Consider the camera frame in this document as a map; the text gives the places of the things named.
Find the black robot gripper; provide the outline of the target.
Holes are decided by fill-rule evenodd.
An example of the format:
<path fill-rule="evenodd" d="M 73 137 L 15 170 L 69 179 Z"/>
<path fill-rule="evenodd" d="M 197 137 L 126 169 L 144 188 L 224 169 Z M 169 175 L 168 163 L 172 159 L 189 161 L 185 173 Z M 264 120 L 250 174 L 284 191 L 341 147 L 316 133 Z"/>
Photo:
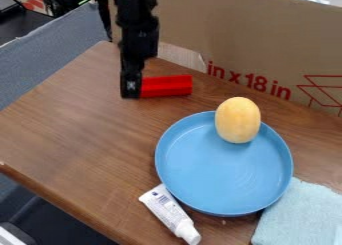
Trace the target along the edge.
<path fill-rule="evenodd" d="M 150 12 L 120 9 L 117 24 L 122 29 L 120 43 L 122 70 L 121 96 L 140 98 L 145 61 L 158 55 L 160 18 Z"/>

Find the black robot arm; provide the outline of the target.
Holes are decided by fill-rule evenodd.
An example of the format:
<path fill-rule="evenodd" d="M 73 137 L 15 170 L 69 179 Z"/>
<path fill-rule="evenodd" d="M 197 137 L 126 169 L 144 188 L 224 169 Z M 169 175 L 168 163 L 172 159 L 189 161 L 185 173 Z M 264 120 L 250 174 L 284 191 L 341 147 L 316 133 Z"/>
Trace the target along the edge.
<path fill-rule="evenodd" d="M 61 17 L 91 0 L 43 0 L 47 10 Z M 110 0 L 94 0 L 109 38 L 112 35 Z M 121 49 L 121 96 L 140 98 L 144 88 L 145 61 L 158 55 L 160 19 L 153 14 L 157 0 L 114 0 L 116 23 L 122 29 Z"/>

